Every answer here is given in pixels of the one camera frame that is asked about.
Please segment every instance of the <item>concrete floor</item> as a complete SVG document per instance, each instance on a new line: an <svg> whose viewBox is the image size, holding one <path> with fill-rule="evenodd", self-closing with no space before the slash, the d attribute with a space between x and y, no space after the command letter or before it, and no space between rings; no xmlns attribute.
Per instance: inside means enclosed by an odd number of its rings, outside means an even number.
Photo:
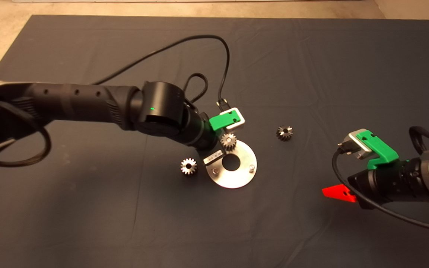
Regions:
<svg viewBox="0 0 429 268"><path fill-rule="evenodd" d="M429 0L19 4L0 0L0 60L32 14L429 19Z"/></svg>

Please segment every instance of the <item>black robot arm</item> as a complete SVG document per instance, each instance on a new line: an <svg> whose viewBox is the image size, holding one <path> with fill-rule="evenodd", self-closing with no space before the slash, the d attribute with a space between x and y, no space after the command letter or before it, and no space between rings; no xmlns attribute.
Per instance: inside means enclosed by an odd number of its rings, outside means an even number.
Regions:
<svg viewBox="0 0 429 268"><path fill-rule="evenodd" d="M164 82L134 86L0 82L0 102L24 111L37 124L52 120L112 122L123 130L164 136L209 151L217 135L206 114L184 97L179 87ZM32 134L34 127L14 120L0 107L0 146Z"/></svg>

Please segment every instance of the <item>black tablecloth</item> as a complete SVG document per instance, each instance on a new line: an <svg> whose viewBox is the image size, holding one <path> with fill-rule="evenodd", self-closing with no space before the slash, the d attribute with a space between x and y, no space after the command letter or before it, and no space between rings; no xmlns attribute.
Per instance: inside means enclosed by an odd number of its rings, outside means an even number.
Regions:
<svg viewBox="0 0 429 268"><path fill-rule="evenodd" d="M52 122L49 156L0 168L0 267L429 267L429 230L330 200L336 144L367 128L415 157L407 130L429 129L429 21L33 16L0 63L0 80L90 83L172 41L217 34L232 63L224 97L247 120L257 155L247 186L179 171L194 149L114 124ZM182 44L109 84L182 86L195 72L210 116L225 55ZM187 90L189 97L201 82ZM281 125L295 135L280 142ZM0 159L41 149L37 135ZM344 175L366 161L343 157ZM388 207L429 222L429 204Z"/></svg>

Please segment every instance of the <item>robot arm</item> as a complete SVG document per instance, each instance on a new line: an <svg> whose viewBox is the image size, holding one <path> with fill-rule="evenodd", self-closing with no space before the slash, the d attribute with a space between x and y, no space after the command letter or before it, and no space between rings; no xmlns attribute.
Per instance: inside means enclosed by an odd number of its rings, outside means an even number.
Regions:
<svg viewBox="0 0 429 268"><path fill-rule="evenodd" d="M392 217L429 229L429 224L418 221L382 205L395 201L429 202L429 151L422 136L429 138L429 132L422 127L411 127L410 137L419 157L400 161L398 154L368 130L360 129L350 133L332 157L332 168L342 183L323 189L327 197L348 202L359 202L361 208L376 208ZM342 178L337 167L341 154L357 155L363 159L377 154L369 160L368 169Z"/></svg>
<svg viewBox="0 0 429 268"><path fill-rule="evenodd" d="M0 102L31 115L38 125L52 120L112 122L123 130L164 136L209 154L218 135L204 113L179 87L164 82L134 86L0 82ZM0 147L36 130L0 109Z"/></svg>

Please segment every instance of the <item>gear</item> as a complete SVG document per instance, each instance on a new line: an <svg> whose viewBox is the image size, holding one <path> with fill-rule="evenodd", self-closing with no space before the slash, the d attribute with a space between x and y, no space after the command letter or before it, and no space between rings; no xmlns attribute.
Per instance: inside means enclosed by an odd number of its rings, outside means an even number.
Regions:
<svg viewBox="0 0 429 268"><path fill-rule="evenodd" d="M276 136L283 142L291 139L293 134L292 127L288 125L281 125L276 130Z"/></svg>
<svg viewBox="0 0 429 268"><path fill-rule="evenodd" d="M191 158L186 158L182 161L182 164L180 165L180 170L185 173L186 175L192 175L196 172L196 161Z"/></svg>
<svg viewBox="0 0 429 268"><path fill-rule="evenodd" d="M226 151L232 151L236 146L236 136L232 133L224 134L221 137L221 144L225 148Z"/></svg>

